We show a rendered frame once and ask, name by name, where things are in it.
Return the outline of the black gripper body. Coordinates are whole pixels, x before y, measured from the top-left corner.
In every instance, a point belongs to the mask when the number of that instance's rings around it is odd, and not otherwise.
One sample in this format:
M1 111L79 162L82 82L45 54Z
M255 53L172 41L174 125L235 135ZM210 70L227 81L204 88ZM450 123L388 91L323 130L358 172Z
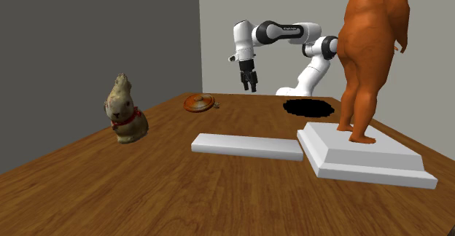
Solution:
M254 60L249 59L249 60L240 60L238 62L240 71L242 73L252 73L254 70Z

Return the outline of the white flat slab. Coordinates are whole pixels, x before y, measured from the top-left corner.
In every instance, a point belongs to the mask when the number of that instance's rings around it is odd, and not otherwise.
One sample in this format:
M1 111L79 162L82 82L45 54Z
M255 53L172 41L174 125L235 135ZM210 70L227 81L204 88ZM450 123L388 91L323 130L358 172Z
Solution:
M198 153L303 161L304 153L296 140L240 135L200 133L191 143Z

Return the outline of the brown round wooden lid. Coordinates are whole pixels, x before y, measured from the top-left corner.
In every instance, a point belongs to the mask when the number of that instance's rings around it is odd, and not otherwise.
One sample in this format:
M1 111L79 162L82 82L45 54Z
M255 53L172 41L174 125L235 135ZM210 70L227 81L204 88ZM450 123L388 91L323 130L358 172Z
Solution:
M189 96L183 103L183 108L192 113L201 113L209 109L218 109L220 103L215 101L215 98L206 93L198 93Z

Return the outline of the beige rabbit figure red ribbon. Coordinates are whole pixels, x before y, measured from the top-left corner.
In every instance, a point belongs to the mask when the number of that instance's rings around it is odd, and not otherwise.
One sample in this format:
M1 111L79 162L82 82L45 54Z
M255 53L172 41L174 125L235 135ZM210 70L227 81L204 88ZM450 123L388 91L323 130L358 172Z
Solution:
M128 144L143 138L149 130L144 113L134 105L132 84L124 73L118 74L114 86L104 101L104 111L117 136L117 142Z

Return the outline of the orange statue on white plinth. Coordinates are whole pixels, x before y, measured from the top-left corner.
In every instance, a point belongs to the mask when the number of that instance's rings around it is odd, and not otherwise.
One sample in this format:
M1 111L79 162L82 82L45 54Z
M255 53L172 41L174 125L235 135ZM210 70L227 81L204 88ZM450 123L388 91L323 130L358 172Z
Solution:
M319 178L435 189L420 154L370 126L395 44L408 44L408 0L349 0L337 53L346 77L338 124L309 122L297 132Z

